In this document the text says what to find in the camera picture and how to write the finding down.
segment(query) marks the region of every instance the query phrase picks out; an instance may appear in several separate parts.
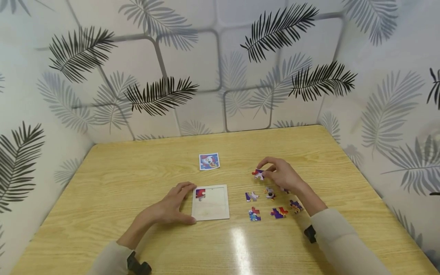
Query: picture card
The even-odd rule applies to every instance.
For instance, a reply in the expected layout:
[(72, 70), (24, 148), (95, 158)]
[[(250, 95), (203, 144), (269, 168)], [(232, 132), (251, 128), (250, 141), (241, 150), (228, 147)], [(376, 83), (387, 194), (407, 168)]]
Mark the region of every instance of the picture card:
[(226, 184), (197, 187), (193, 191), (191, 215), (197, 221), (229, 219)]
[(200, 154), (198, 156), (200, 171), (212, 170), (220, 167), (220, 159), (218, 153)]

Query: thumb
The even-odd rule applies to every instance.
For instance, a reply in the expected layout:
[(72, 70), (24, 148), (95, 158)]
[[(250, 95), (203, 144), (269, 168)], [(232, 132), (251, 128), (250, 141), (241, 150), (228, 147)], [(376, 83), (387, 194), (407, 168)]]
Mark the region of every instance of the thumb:
[(176, 219), (178, 222), (183, 224), (196, 224), (196, 219), (194, 217), (191, 217), (190, 215), (185, 215), (181, 212), (177, 213)]
[(274, 172), (271, 172), (271, 171), (263, 171), (261, 174), (263, 175), (263, 177), (265, 177), (265, 178), (269, 178), (269, 179), (273, 180)]

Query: left hand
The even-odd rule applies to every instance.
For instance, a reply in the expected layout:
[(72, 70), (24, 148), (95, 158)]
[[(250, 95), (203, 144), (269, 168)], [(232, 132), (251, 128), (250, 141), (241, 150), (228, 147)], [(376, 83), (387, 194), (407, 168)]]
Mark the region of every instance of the left hand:
[(180, 206), (188, 193), (191, 193), (197, 186), (189, 181), (177, 184), (171, 188), (168, 194), (144, 211), (147, 211), (154, 219), (155, 223), (170, 224), (195, 224), (195, 218), (180, 212)]

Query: black wrist strap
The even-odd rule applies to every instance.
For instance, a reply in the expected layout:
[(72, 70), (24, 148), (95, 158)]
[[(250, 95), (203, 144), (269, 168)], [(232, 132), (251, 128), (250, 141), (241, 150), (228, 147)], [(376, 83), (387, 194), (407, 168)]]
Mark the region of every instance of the black wrist strap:
[(147, 262), (140, 264), (135, 255), (136, 252), (133, 251), (127, 258), (128, 270), (133, 271), (136, 275), (150, 275), (152, 271), (151, 266)]
[(306, 230), (304, 230), (304, 235), (307, 237), (307, 239), (310, 241), (310, 243), (315, 243), (316, 242), (316, 231), (313, 228), (313, 226), (309, 226)]

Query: right hand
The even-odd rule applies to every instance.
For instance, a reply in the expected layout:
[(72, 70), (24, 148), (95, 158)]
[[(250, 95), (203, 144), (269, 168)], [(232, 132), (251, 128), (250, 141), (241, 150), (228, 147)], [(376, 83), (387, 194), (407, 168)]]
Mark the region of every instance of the right hand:
[(261, 169), (267, 163), (272, 163), (272, 165), (262, 174), (273, 180), (276, 185), (294, 193), (299, 191), (302, 186), (307, 185), (292, 166), (282, 158), (265, 157), (257, 165), (257, 169)]

